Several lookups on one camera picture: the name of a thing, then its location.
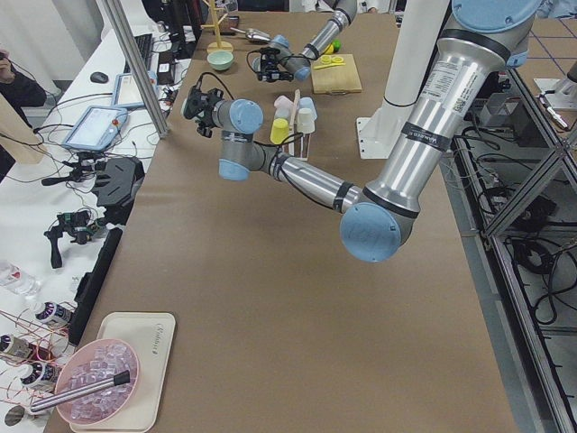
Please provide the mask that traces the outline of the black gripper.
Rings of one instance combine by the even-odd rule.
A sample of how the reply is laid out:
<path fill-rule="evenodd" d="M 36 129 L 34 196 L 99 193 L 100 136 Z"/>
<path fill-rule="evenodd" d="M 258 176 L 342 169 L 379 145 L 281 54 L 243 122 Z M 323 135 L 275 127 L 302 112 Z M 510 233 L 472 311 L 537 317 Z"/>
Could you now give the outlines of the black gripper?
<path fill-rule="evenodd" d="M 192 119 L 197 123 L 197 132 L 201 136 L 212 137 L 215 127 L 212 113 L 216 104 L 223 99 L 224 91 L 219 88 L 212 88 L 206 93 L 200 88 L 191 88 Z"/>
<path fill-rule="evenodd" d="M 263 82 L 292 81 L 293 75 L 290 72 L 280 70 L 275 60 L 261 58 L 257 79 Z"/>

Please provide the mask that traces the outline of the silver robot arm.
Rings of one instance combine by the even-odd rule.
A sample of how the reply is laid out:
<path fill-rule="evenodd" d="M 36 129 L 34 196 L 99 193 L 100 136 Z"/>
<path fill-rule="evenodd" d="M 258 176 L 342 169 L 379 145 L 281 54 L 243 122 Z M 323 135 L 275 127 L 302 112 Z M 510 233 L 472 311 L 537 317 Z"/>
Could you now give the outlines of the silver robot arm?
<path fill-rule="evenodd" d="M 311 73 L 311 63 L 318 60 L 330 43 L 350 25 L 357 14 L 356 1 L 337 1 L 332 16 L 300 53 L 293 53 L 283 35 L 273 37 L 258 50 L 260 57 L 252 62 L 259 81 L 304 81 Z"/>
<path fill-rule="evenodd" d="M 246 180 L 264 171 L 342 216 L 340 236 L 356 258 L 389 259 L 409 238 L 419 196 L 448 151 L 487 77 L 522 65 L 538 9 L 536 1 L 410 1 L 400 27 L 386 92 L 401 98 L 399 113 L 384 102 L 369 120 L 384 167 L 358 188 L 254 134 L 263 113 L 247 99 L 220 89 L 189 90 L 182 115 L 210 136 L 221 132 L 219 174 Z"/>

